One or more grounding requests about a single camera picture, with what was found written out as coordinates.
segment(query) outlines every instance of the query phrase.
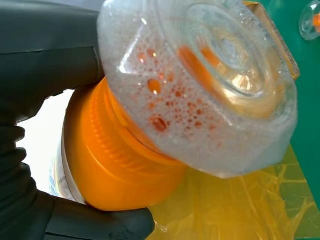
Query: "white background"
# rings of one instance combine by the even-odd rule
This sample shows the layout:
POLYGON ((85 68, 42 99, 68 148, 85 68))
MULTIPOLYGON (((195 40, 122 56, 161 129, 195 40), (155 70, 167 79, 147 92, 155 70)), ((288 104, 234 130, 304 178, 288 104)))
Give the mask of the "white background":
MULTIPOLYGON (((38 1, 100 11, 105 0, 38 1)), ((41 191, 47 193, 49 191, 49 167, 51 159, 57 152, 66 109, 72 92, 68 90, 61 95, 51 97, 44 103, 37 116, 19 124, 26 129, 26 137, 18 142, 17 146, 26 149, 27 156, 23 162, 30 166, 32 176, 41 191)))

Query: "black glove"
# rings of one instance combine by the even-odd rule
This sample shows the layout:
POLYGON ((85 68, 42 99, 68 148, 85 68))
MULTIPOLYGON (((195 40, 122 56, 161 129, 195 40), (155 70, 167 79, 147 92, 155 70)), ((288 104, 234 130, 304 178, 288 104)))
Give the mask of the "black glove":
POLYGON ((155 228, 148 209, 102 212, 53 197, 37 190, 22 163, 26 152, 16 142, 25 131, 18 122, 35 116, 49 96, 103 77, 97 12, 43 4, 35 14, 38 4, 0 1, 0 240, 147 238, 155 228), (35 41, 42 45, 30 47, 35 41))

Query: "clear plastic jar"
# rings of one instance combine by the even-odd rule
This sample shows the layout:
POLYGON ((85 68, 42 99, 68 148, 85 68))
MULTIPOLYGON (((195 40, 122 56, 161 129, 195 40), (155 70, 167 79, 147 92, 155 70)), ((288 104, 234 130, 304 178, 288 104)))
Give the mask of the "clear plastic jar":
POLYGON ((312 1, 301 13, 300 34, 306 41, 320 36, 320 1, 312 1))
POLYGON ((297 126, 288 67, 241 0, 108 0, 98 36, 115 101, 161 154, 234 177, 280 162, 297 126))

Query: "yellow plastic wrap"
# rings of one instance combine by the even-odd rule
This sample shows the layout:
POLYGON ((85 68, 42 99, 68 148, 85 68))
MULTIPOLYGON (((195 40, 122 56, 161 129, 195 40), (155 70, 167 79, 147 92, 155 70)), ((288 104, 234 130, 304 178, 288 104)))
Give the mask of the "yellow plastic wrap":
POLYGON ((320 214, 293 149, 281 164, 220 179, 189 169, 151 208, 149 240, 293 240, 320 237, 320 214))

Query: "bottle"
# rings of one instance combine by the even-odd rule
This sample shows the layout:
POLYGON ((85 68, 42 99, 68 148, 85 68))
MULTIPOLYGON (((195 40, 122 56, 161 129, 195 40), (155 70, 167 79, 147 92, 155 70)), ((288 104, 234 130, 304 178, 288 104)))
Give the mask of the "bottle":
POLYGON ((265 168, 297 125, 288 67, 240 0, 108 0, 97 31, 106 79, 76 90, 63 127, 61 178, 75 201, 149 207, 187 167, 219 178, 265 168))
POLYGON ((312 1, 302 11, 299 21, 299 31, 306 41, 320 36, 320 1, 312 1))

